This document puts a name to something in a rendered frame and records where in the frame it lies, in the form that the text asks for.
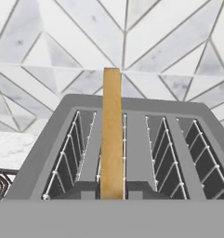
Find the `golden brown bread slice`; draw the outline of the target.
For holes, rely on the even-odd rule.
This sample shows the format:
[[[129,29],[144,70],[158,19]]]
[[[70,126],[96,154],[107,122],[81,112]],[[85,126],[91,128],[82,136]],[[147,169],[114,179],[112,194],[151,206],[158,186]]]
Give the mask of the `golden brown bread slice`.
[[[100,198],[123,198],[121,75],[105,68],[103,76]]]

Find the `grey four-slot toaster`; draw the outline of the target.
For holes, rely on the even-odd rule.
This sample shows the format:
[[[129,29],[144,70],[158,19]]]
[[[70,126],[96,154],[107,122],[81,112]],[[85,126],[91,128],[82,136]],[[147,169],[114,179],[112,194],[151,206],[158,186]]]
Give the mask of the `grey four-slot toaster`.
[[[48,120],[8,200],[98,199],[102,98],[69,95]],[[122,100],[125,199],[224,199],[224,127],[203,104]]]

